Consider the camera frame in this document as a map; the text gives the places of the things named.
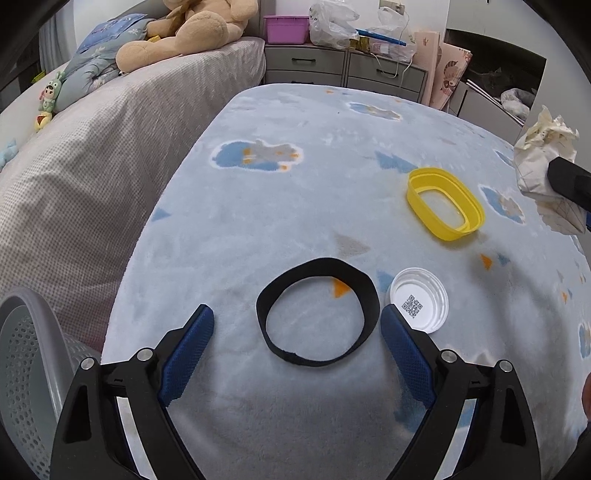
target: black elastic band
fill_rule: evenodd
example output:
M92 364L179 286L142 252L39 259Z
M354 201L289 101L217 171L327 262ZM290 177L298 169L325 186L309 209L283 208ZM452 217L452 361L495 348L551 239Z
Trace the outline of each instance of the black elastic band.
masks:
M355 343L343 355L332 360L308 360L292 352L286 352L275 345L267 333L267 316L281 294L294 283L310 277L334 277L351 288L357 295L363 311L363 329ZM337 258L316 258L281 274L261 292L256 300L256 316L267 346L286 362L305 367L324 367L342 360L356 351L374 331L379 318L379 299L375 286L365 273Z

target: pink plastic basket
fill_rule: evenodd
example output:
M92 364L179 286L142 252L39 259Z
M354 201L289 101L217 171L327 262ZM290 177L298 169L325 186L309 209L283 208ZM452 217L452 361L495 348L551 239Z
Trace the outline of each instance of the pink plastic basket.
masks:
M268 15L265 20L267 21L267 43L302 45L306 42L310 31L309 17Z

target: crumpled paper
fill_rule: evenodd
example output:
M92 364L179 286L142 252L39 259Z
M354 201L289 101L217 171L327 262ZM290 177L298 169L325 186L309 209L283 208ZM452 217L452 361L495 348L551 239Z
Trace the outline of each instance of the crumpled paper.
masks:
M556 157L574 163L573 140L579 132L566 126L561 116L552 119L544 105L537 123L515 144L513 161L517 186L533 198L542 221L554 232L577 235L586 232L587 212L556 193L548 181L548 165Z

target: laundry basket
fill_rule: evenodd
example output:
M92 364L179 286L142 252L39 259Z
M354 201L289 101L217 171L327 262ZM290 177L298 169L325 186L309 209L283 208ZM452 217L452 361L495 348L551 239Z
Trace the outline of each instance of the laundry basket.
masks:
M38 478L49 479L61 408L78 365L88 356L100 361L97 352L61 331L37 293L18 288L4 298L0 304L0 469L14 472L7 478L29 478L30 468ZM11 452L10 443L21 458L12 455L16 452Z

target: teddy bear foot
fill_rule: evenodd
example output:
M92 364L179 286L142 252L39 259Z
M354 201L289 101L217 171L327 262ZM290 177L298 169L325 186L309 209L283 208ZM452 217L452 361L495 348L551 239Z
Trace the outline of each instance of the teddy bear foot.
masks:
M119 70L129 73L179 54L180 52L176 50L174 37L163 38L157 42L135 40L126 43L119 49L115 61Z
M215 50L228 43L228 26L221 15L203 11L190 17L175 38L177 50L183 55Z

